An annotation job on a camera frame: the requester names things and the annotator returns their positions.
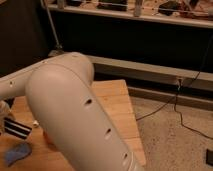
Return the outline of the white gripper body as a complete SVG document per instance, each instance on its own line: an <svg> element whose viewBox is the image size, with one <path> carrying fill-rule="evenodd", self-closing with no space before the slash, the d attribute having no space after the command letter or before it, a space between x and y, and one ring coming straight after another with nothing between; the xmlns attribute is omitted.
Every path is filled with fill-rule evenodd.
<svg viewBox="0 0 213 171"><path fill-rule="evenodd" d="M8 103L5 101L0 101L0 135L2 135L5 132L4 128L5 118L9 118L11 120L15 119Z"/></svg>

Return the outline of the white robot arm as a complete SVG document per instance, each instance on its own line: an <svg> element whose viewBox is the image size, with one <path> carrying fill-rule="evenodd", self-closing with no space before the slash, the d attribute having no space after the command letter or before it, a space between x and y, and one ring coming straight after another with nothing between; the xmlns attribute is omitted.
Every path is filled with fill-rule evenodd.
<svg viewBox="0 0 213 171"><path fill-rule="evenodd" d="M145 171L91 88L81 53L51 57L0 78L0 100L26 98L34 118L75 171Z"/></svg>

